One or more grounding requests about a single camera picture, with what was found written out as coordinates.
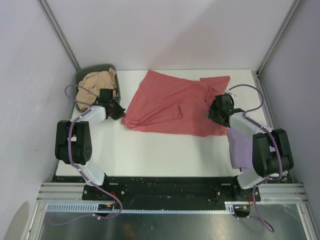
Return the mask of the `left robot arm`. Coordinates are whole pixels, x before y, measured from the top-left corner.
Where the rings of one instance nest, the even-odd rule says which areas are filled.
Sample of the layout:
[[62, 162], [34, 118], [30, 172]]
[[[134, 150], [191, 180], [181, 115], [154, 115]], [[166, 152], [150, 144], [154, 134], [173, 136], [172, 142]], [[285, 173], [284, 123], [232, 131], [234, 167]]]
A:
[[97, 102], [75, 119], [57, 123], [54, 151], [56, 159], [73, 166], [87, 185], [94, 186], [93, 194], [100, 200], [110, 196], [111, 188], [104, 184], [105, 173], [93, 160], [91, 128], [109, 117], [116, 121], [124, 115], [125, 109], [117, 101], [111, 100]]

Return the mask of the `pink t shirt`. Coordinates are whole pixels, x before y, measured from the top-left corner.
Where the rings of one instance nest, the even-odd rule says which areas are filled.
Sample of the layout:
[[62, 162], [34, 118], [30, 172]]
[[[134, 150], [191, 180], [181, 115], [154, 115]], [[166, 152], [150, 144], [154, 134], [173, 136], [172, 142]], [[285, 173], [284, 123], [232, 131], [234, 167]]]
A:
[[134, 94], [121, 124], [140, 132], [225, 136], [227, 129], [207, 119], [207, 114], [230, 79], [226, 75], [189, 80], [150, 70]]

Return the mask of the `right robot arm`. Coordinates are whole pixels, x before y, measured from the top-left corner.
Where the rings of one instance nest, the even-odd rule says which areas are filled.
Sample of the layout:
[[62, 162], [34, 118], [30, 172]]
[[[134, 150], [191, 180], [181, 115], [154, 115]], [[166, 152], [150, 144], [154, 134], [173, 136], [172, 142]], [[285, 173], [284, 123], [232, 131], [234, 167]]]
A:
[[226, 128], [236, 130], [252, 142], [252, 168], [237, 176], [237, 184], [230, 188], [231, 196], [242, 201], [249, 189], [263, 181], [278, 177], [294, 167], [291, 146], [287, 132], [282, 128], [272, 129], [262, 126], [245, 115], [231, 102], [219, 103], [214, 100], [207, 118]]

